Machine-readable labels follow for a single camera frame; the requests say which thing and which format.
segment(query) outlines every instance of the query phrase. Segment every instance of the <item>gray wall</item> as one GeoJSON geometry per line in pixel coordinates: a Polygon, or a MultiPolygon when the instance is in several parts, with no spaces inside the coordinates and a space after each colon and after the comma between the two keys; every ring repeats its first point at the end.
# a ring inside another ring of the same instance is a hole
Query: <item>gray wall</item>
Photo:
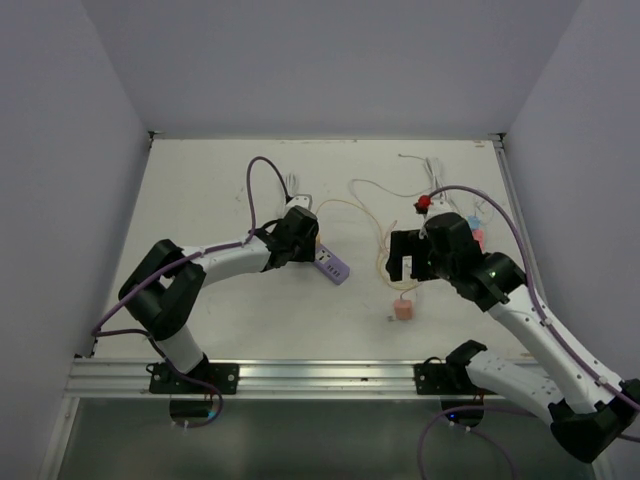
{"type": "Polygon", "coordinates": [[[173,137],[507,131],[579,0],[83,0],[173,137]]]}
{"type": "Polygon", "coordinates": [[[33,478],[103,307],[146,134],[76,0],[0,4],[0,478],[33,478]]]}
{"type": "MultiPolygon", "coordinates": [[[[638,18],[637,0],[585,0],[507,136],[549,302],[627,378],[640,376],[638,18]]],[[[637,446],[612,458],[638,476],[637,446]]]]}

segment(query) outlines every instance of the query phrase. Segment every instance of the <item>power strip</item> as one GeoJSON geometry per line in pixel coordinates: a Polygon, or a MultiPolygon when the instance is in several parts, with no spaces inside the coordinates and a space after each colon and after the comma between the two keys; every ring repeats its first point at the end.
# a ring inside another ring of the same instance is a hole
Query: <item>power strip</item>
{"type": "Polygon", "coordinates": [[[321,243],[316,246],[316,260],[313,264],[336,285],[342,285],[351,273],[349,266],[321,243]]]}

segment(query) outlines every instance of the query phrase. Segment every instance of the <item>purple cable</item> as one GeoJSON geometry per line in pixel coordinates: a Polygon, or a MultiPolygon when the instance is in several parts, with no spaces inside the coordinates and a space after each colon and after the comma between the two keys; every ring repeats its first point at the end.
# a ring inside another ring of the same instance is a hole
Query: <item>purple cable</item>
{"type": "Polygon", "coordinates": [[[200,427],[205,427],[207,425],[210,425],[211,423],[213,423],[219,416],[220,413],[222,412],[222,407],[224,406],[224,399],[222,398],[222,393],[220,392],[220,390],[218,390],[213,384],[211,383],[207,383],[207,382],[203,382],[201,380],[198,380],[196,378],[191,378],[188,377],[186,375],[184,375],[182,372],[180,372],[176,366],[171,362],[171,360],[169,360],[164,352],[162,350],[160,350],[160,347],[158,347],[158,345],[156,344],[156,342],[153,340],[153,338],[151,338],[151,335],[149,335],[149,332],[139,329],[139,328],[124,328],[122,330],[112,330],[109,332],[98,332],[95,336],[97,338],[101,338],[101,337],[114,337],[116,335],[126,335],[129,333],[135,333],[135,334],[139,334],[139,335],[143,335],[144,337],[146,337],[147,340],[149,340],[149,344],[153,347],[153,349],[156,351],[156,353],[158,353],[158,355],[160,355],[160,358],[162,358],[162,360],[164,360],[164,362],[167,364],[167,366],[169,367],[169,369],[173,372],[173,374],[180,378],[181,380],[185,381],[185,382],[189,382],[193,385],[198,385],[200,387],[204,387],[207,390],[210,390],[211,392],[213,392],[217,397],[218,397],[218,408],[216,408],[215,413],[210,416],[207,420],[205,420],[204,422],[198,422],[198,423],[183,423],[181,425],[181,427],[186,427],[186,428],[200,428],[200,427]]]}
{"type": "Polygon", "coordinates": [[[139,285],[136,285],[129,293],[127,293],[124,297],[122,297],[122,300],[120,300],[111,309],[109,309],[109,311],[107,311],[107,313],[104,314],[102,319],[100,319],[98,324],[95,327],[93,327],[93,329],[91,330],[91,335],[93,335],[96,338],[114,337],[116,335],[125,335],[125,334],[129,334],[129,333],[135,333],[135,334],[144,335],[145,337],[147,337],[147,339],[149,340],[149,343],[151,344],[153,349],[160,355],[160,357],[164,360],[164,362],[171,369],[171,371],[173,372],[174,375],[176,375],[178,378],[180,378],[181,380],[183,380],[185,382],[189,382],[191,384],[204,387],[207,390],[211,390],[218,397],[218,399],[219,399],[218,408],[217,408],[215,414],[212,417],[210,417],[209,419],[207,419],[205,422],[194,423],[194,424],[183,424],[183,426],[186,426],[187,428],[204,427],[206,425],[209,425],[215,419],[218,418],[218,416],[220,415],[220,412],[222,411],[222,406],[223,406],[223,403],[224,403],[224,401],[222,399],[222,394],[220,393],[220,390],[218,390],[211,383],[203,382],[201,380],[197,380],[195,378],[188,377],[187,375],[184,375],[182,372],[180,372],[175,367],[175,365],[171,362],[171,360],[169,360],[165,356],[164,352],[160,349],[160,347],[158,347],[158,345],[155,343],[153,338],[151,338],[149,333],[146,332],[145,330],[141,330],[141,329],[137,329],[137,328],[126,328],[126,329],[121,329],[121,330],[112,330],[112,331],[109,331],[109,332],[101,332],[100,329],[104,326],[105,323],[107,323],[107,321],[111,317],[113,317],[116,313],[118,313],[118,311],[122,307],[124,307],[133,297],[135,297],[138,293],[140,293],[140,291],[142,291],[146,287],[148,287],[151,283],[153,283],[156,280],[158,280],[165,273],[167,273],[167,272],[173,270],[174,268],[177,268],[177,267],[179,267],[179,266],[181,266],[181,265],[183,265],[183,264],[185,264],[187,262],[190,262],[191,260],[195,260],[196,258],[199,258],[201,256],[208,255],[209,253],[218,252],[218,251],[221,251],[221,250],[226,250],[228,248],[242,247],[243,245],[248,243],[254,237],[255,232],[256,232],[257,221],[256,221],[256,209],[255,209],[255,205],[253,203],[253,194],[251,192],[251,169],[253,168],[253,165],[259,160],[267,162],[271,166],[271,168],[273,168],[273,170],[276,172],[276,175],[278,176],[278,179],[280,180],[280,183],[282,184],[282,188],[284,190],[285,198],[287,198],[287,199],[289,198],[289,192],[287,191],[287,186],[286,186],[286,184],[284,182],[284,179],[282,178],[282,174],[278,170],[278,167],[276,167],[275,164],[271,160],[266,158],[266,157],[255,157],[255,158],[253,158],[249,162],[249,165],[247,166],[247,197],[249,199],[249,211],[251,212],[251,230],[249,231],[249,235],[247,236],[245,241],[244,242],[226,243],[226,244],[223,244],[223,245],[214,245],[212,247],[209,247],[209,248],[205,249],[204,252],[196,252],[196,253],[193,253],[191,255],[187,255],[186,257],[180,258],[179,260],[176,260],[175,262],[172,262],[172,263],[170,263],[168,265],[165,265],[164,267],[156,270],[153,274],[151,274],[149,277],[147,277],[145,280],[143,280],[139,285]]]}
{"type": "Polygon", "coordinates": [[[263,162],[267,162],[271,166],[271,168],[273,168],[273,171],[276,172],[276,175],[278,176],[278,180],[280,180],[280,183],[282,184],[282,189],[284,190],[284,197],[287,199],[286,201],[288,202],[290,198],[289,191],[287,190],[287,185],[284,183],[284,178],[282,178],[282,174],[280,173],[280,170],[278,170],[278,167],[276,167],[275,164],[266,157],[253,158],[249,162],[249,165],[247,166],[247,196],[249,197],[249,211],[251,212],[251,230],[249,231],[249,236],[244,241],[244,243],[249,242],[256,233],[257,221],[256,221],[256,209],[253,205],[253,192],[251,191],[251,169],[253,168],[253,165],[259,160],[262,160],[263,162]]]}
{"type": "MultiPolygon", "coordinates": [[[[498,211],[498,213],[500,213],[500,215],[502,215],[502,217],[507,222],[507,225],[509,225],[509,228],[511,229],[511,232],[513,233],[513,237],[515,238],[516,244],[518,245],[518,250],[520,251],[520,255],[522,256],[522,262],[524,263],[524,274],[525,274],[527,289],[529,291],[529,296],[531,297],[531,302],[533,303],[533,307],[536,309],[536,312],[538,313],[538,315],[540,315],[540,318],[542,318],[542,320],[546,320],[548,318],[547,314],[545,313],[544,309],[542,308],[542,305],[540,305],[540,301],[538,300],[538,295],[536,295],[535,286],[533,284],[533,279],[531,278],[531,270],[532,269],[531,269],[531,264],[529,262],[529,259],[528,259],[527,255],[526,255],[526,251],[525,251],[525,248],[524,248],[524,243],[522,241],[522,238],[520,237],[520,233],[518,232],[518,229],[516,228],[515,224],[511,220],[511,218],[509,218],[509,215],[507,215],[507,212],[495,200],[490,198],[486,193],[484,193],[484,192],[482,192],[480,190],[477,190],[475,188],[465,187],[463,185],[448,185],[446,187],[437,188],[433,192],[431,192],[429,195],[430,196],[435,196],[435,195],[437,195],[439,193],[442,193],[442,192],[444,192],[446,190],[462,190],[464,192],[469,192],[469,193],[472,193],[474,195],[477,195],[480,198],[482,198],[482,199],[486,200],[487,202],[489,202],[493,206],[493,208],[495,208],[498,211]]],[[[562,346],[562,348],[564,348],[564,350],[567,352],[567,354],[578,365],[580,365],[580,367],[584,371],[586,371],[598,384],[601,384],[612,395],[615,395],[617,398],[619,398],[620,400],[625,402],[631,408],[633,408],[636,411],[640,412],[640,404],[634,402],[629,397],[624,395],[622,392],[616,390],[616,388],[613,385],[611,385],[610,383],[600,383],[600,375],[598,374],[598,372],[596,372],[593,368],[591,368],[591,366],[587,362],[585,362],[582,358],[580,358],[580,355],[578,355],[576,353],[576,351],[573,348],[571,348],[571,345],[569,345],[566,342],[566,340],[562,337],[560,332],[558,332],[558,330],[553,325],[547,325],[547,327],[549,328],[549,333],[551,333],[553,338],[562,346]]]]}
{"type": "MultiPolygon", "coordinates": [[[[439,418],[445,417],[445,416],[450,415],[452,413],[468,412],[468,411],[474,411],[474,410],[483,410],[483,411],[487,411],[487,412],[510,413],[512,415],[520,415],[520,416],[523,416],[523,417],[532,416],[531,413],[527,412],[526,410],[519,409],[519,408],[492,407],[490,405],[482,405],[482,406],[480,406],[480,405],[478,405],[478,406],[469,405],[469,406],[465,406],[465,407],[454,407],[454,408],[449,408],[447,410],[443,410],[442,412],[438,412],[429,421],[427,426],[424,427],[424,429],[422,430],[422,433],[420,434],[420,440],[418,441],[418,468],[420,470],[420,477],[422,478],[422,480],[429,480],[429,476],[427,475],[427,471],[425,469],[424,461],[422,460],[422,450],[424,448],[424,441],[427,438],[427,433],[429,433],[429,430],[431,430],[431,428],[436,424],[436,422],[438,421],[439,418]]],[[[473,429],[470,430],[470,433],[473,433],[473,434],[475,434],[475,435],[477,435],[477,436],[479,436],[481,438],[484,438],[489,443],[491,443],[495,447],[497,447],[498,450],[500,450],[500,452],[502,452],[504,457],[507,459],[507,462],[509,463],[509,470],[511,471],[511,477],[514,478],[514,479],[518,478],[518,471],[516,469],[515,462],[513,461],[513,458],[511,457],[509,452],[507,452],[507,450],[502,445],[500,445],[498,442],[493,440],[486,433],[479,432],[479,431],[476,431],[476,430],[473,430],[473,429]]]]}

